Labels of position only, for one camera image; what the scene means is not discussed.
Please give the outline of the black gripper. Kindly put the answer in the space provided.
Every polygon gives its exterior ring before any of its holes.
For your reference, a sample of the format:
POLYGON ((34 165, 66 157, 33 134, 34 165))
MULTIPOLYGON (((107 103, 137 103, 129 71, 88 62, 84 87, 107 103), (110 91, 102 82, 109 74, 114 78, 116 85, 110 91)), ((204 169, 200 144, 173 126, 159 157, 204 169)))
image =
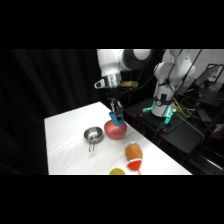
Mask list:
POLYGON ((121 96, 122 96, 122 89, 120 87, 107 89, 107 98, 111 102, 112 111, 114 113, 116 111, 118 120, 121 120, 121 115, 123 114, 123 106, 120 102, 117 102, 120 100, 121 96))

